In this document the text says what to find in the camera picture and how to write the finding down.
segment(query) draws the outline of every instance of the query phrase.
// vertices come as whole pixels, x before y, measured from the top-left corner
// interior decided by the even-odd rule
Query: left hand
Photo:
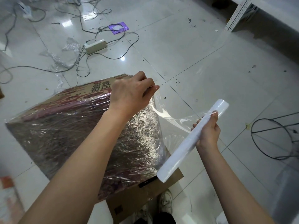
[[[154,93],[159,89],[154,80],[147,78],[143,71],[129,79],[119,79],[112,85],[110,111],[119,113],[129,120],[144,109]]]

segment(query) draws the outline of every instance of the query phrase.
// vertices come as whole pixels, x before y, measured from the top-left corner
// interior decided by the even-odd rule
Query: white tile floor
[[[278,175],[288,163],[272,160],[258,151],[245,124],[299,110],[296,86],[299,60],[294,55],[298,50],[295,42],[298,35],[264,14],[256,14],[234,33],[226,32],[224,27],[229,14],[214,10],[210,4],[205,0],[100,1],[100,11],[110,8],[112,12],[82,20],[83,27],[96,31],[95,28],[124,21],[130,31],[139,35],[139,41],[119,60],[91,56],[88,59],[91,73],[79,78],[78,84],[142,70],[161,85],[161,100],[175,119],[200,116],[217,99],[225,99],[230,108],[219,120],[222,130],[219,150],[246,188],[270,211],[273,195],[279,189]],[[47,49],[64,61],[72,62],[74,53],[62,52],[67,37],[81,45],[94,38],[93,34],[81,30],[78,18],[57,12],[54,9],[57,3],[48,0],[36,5],[47,10],[46,18],[31,23],[19,12],[16,27],[9,34],[8,50],[0,53],[0,70],[16,65],[47,69],[53,61],[40,55]],[[80,8],[82,14],[89,14],[93,7],[86,3]],[[60,9],[79,14],[72,6],[61,6]],[[12,22],[10,17],[0,26],[0,48],[5,43],[4,33]],[[106,41],[117,37],[119,35],[111,32],[102,32],[98,36]],[[100,53],[111,58],[120,57],[136,39],[137,35],[128,33]],[[85,59],[80,62],[79,70],[81,75],[86,75]],[[27,210],[48,179],[9,134],[4,122],[51,96],[59,78],[53,73],[29,68],[12,69],[11,72],[12,82],[1,84],[5,98],[0,100],[0,174],[14,178]],[[5,73],[0,76],[0,81],[6,79],[8,75]],[[75,86],[76,71],[65,72],[63,81],[63,88]],[[281,123],[290,124],[297,119],[299,116],[287,117]],[[165,119],[160,121],[165,143],[172,153],[187,132]],[[255,127],[271,126],[268,122],[260,122]],[[277,130],[261,136],[289,151],[292,145],[283,133]],[[256,140],[271,155],[285,153],[260,138]],[[175,197],[173,215],[177,223],[215,223],[222,208],[196,150],[180,169],[185,177],[170,188]],[[105,201],[95,205],[89,223],[98,223],[99,219],[102,223],[112,223]]]

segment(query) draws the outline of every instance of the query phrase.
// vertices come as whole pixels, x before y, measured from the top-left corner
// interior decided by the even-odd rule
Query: power strip
[[[94,42],[90,45],[85,45],[85,50],[86,50],[87,54],[90,55],[90,54],[97,52],[101,49],[104,49],[106,47],[107,47],[107,42],[104,39],[102,39],[102,40]]]

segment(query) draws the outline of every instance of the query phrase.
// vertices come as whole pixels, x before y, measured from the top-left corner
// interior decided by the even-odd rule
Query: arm
[[[247,191],[218,150],[220,128],[216,124],[218,113],[212,114],[203,127],[196,144],[208,176],[219,197],[230,224],[274,224],[273,219]]]
[[[19,223],[87,223],[117,138],[158,89],[144,72],[115,81],[109,109]]]

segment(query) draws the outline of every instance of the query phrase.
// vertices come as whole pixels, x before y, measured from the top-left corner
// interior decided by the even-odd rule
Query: purple paper
[[[126,30],[129,30],[128,26],[124,22],[111,24],[108,27],[114,35],[118,34],[119,32],[124,32]]]

